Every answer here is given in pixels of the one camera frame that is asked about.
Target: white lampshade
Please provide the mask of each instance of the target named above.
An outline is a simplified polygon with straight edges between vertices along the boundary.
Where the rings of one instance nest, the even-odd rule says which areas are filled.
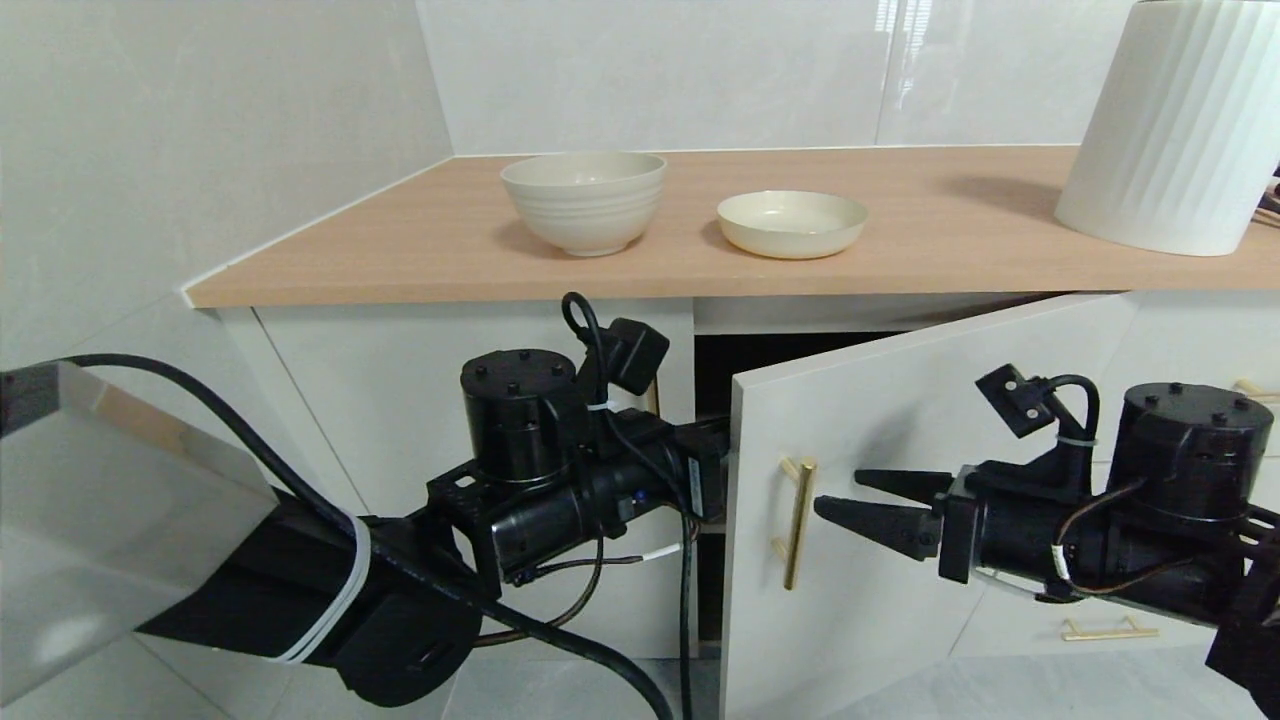
[[[1161,252],[1235,251],[1280,163],[1280,1],[1129,13],[1057,219]]]

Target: bowl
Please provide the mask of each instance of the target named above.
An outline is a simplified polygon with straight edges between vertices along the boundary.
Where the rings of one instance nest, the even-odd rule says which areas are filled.
[[[721,232],[737,247],[785,260],[826,258],[858,240],[870,211],[822,192],[765,190],[719,204]]]
[[[658,210],[667,160],[644,152],[566,152],[502,170],[520,219],[570,255],[609,255],[640,237]]]

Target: countertop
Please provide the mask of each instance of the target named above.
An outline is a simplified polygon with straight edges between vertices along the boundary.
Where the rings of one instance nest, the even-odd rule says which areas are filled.
[[[187,288],[197,307],[589,297],[1280,288],[1280,228],[1254,222],[1225,258],[1096,240],[1053,206],[1075,147],[668,152],[648,232],[607,258],[534,238],[498,179],[513,158],[454,158]],[[819,260],[748,255],[717,204],[765,188],[854,197],[861,238]]]

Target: cabinet handle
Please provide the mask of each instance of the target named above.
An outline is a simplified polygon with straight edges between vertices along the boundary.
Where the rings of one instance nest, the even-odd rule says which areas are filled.
[[[787,564],[786,574],[782,577],[782,587],[787,591],[796,588],[796,574],[800,570],[800,550],[804,547],[804,528],[809,521],[809,506],[813,505],[813,477],[818,471],[818,464],[806,457],[797,466],[790,457],[782,459],[782,471],[796,486],[795,505],[791,506],[791,536],[790,539],[773,538],[773,550]]]
[[[1252,400],[1257,400],[1263,405],[1280,405],[1280,392],[1267,392],[1261,387],[1249,382],[1247,378],[1240,378],[1235,380],[1235,384],[1231,387],[1231,389],[1236,392],[1243,392]]]
[[[658,395],[658,378],[655,377],[652,383],[649,383],[649,389],[644,392],[645,400],[649,402],[649,411],[654,415],[662,418],[662,397]]]
[[[1157,628],[1142,628],[1138,621],[1133,619],[1133,615],[1125,615],[1124,621],[1129,625],[1126,630],[1096,630],[1092,633],[1084,633],[1080,630],[1075,620],[1070,618],[1066,619],[1066,626],[1070,628],[1069,632],[1062,633],[1062,639],[1066,642],[1080,642],[1080,641],[1128,641],[1134,638],[1155,638],[1160,635]]]

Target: open cabinet door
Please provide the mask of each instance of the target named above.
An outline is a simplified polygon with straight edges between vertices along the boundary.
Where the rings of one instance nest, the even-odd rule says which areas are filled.
[[[855,486],[855,469],[954,473],[988,457],[1025,462],[1052,432],[1012,437],[974,387],[1006,363],[1030,375],[1101,378],[1140,297],[1044,300],[742,373],[733,383],[724,651],[727,717],[820,717],[943,660],[983,585],[937,577],[809,515],[794,589],[787,538],[795,484],[780,460],[810,457],[814,495],[901,502]],[[1083,416],[1083,398],[1064,401]]]

